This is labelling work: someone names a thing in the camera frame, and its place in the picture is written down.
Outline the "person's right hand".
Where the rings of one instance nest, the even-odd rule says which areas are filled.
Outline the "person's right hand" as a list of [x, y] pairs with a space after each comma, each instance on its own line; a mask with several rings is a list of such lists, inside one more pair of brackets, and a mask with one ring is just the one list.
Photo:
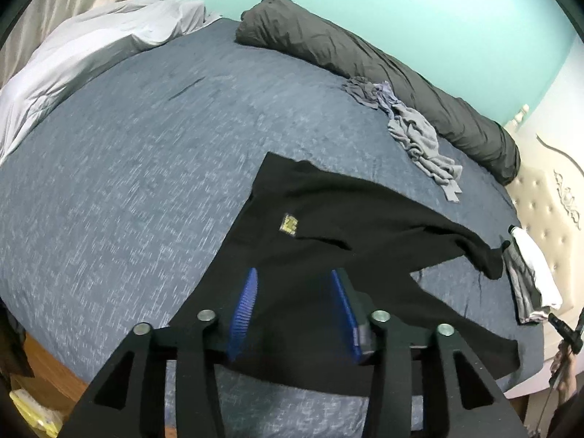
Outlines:
[[563, 406], [569, 399], [578, 392], [576, 380], [576, 356], [574, 355], [571, 346], [562, 341], [558, 346], [550, 372], [556, 375], [557, 378], [557, 392], [558, 405]]

